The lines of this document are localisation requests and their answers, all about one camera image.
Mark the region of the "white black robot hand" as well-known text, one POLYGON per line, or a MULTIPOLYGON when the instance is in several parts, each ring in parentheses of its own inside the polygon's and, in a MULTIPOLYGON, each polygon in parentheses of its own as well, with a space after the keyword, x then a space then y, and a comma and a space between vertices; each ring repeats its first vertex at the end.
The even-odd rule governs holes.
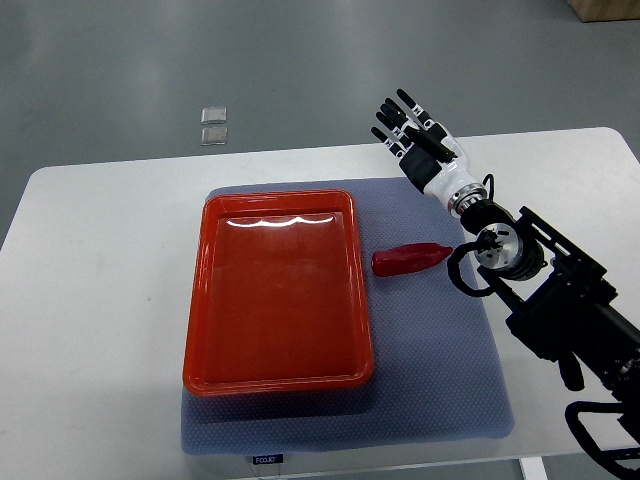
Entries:
POLYGON ((419 127, 390 97, 376 113, 378 121, 395 138, 378 127, 370 131, 391 154, 411 184, 436 198, 453 217, 459 218, 473 203, 486 199, 486 187, 469 173, 469 159, 458 141, 406 91, 396 94, 421 125, 419 127))

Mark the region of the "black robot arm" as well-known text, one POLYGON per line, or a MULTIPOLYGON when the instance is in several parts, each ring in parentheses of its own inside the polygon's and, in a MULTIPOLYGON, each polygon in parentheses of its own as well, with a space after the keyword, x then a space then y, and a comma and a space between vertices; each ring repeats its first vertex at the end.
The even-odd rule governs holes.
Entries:
POLYGON ((614 400, 576 401, 565 420, 583 451, 618 479, 636 479, 625 461, 638 448, 603 450, 581 422, 583 413, 615 414, 639 437, 639 330, 611 305, 616 289, 605 268, 527 207, 514 218, 494 200, 494 178, 478 180, 458 141, 404 90, 376 113, 372 134, 398 160, 411 184, 440 201, 474 240, 446 260, 451 283, 465 295, 497 295, 506 325, 536 356, 557 364, 565 386, 584 387, 588 368, 614 400))

